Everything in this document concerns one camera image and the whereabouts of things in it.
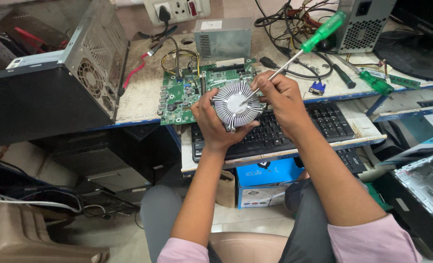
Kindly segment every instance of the person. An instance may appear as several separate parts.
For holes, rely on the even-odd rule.
[[[421,262],[408,233],[372,199],[314,127],[297,82],[283,75],[269,81],[273,73],[256,76],[251,88],[259,87],[265,95],[260,102],[273,106],[310,177],[292,184],[296,189],[287,189],[287,206],[297,217],[279,262]],[[226,132],[210,105],[217,92],[208,91],[191,107],[205,147],[184,203],[160,185],[142,200],[140,215],[153,263],[221,262],[208,237],[225,153],[260,123],[253,121],[235,133]]]

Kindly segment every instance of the green circuit board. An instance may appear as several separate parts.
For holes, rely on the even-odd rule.
[[[241,78],[251,83],[255,74],[252,63],[256,63],[254,58],[246,59],[244,71],[239,73],[242,68],[220,71],[216,64],[201,66],[200,73],[205,75],[206,90],[224,87],[230,82],[240,81]],[[185,124],[195,122],[190,106],[198,101],[202,95],[201,79],[197,78],[191,83],[187,83],[186,78],[191,79],[191,72],[182,69],[183,81],[177,82],[174,75],[165,72],[163,86],[161,87],[158,115],[161,116],[161,125]]]

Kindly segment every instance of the screwdriver shaft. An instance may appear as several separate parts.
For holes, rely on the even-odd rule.
[[[271,81],[273,78],[275,78],[280,72],[283,71],[283,69],[287,68],[289,66],[289,64],[293,61],[295,61],[295,59],[297,59],[299,56],[301,56],[301,54],[304,51],[301,49],[299,52],[296,53],[296,55],[294,57],[292,57],[290,60],[288,60],[288,62],[286,62],[286,64],[284,64],[282,67],[280,67],[270,78],[268,78],[269,81]],[[250,99],[252,96],[254,96],[254,94],[256,94],[257,92],[260,91],[260,88],[257,88],[255,91],[253,91],[241,104],[240,106],[242,106],[244,103],[247,102],[248,99]]]

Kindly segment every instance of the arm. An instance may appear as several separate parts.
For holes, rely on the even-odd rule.
[[[191,107],[192,114],[205,138],[205,147],[189,191],[171,230],[172,238],[195,242],[204,247],[208,245],[216,186],[226,151],[231,145],[241,141],[252,128],[260,125],[259,122],[254,121],[240,127],[236,133],[226,132],[210,105],[210,98],[216,93],[218,93],[216,88],[208,91]]]
[[[384,218],[386,213],[350,173],[329,143],[313,125],[296,81],[274,72],[258,75],[252,83],[264,93],[261,101],[273,105],[278,122],[298,148],[302,162],[319,194],[331,225],[361,225]]]

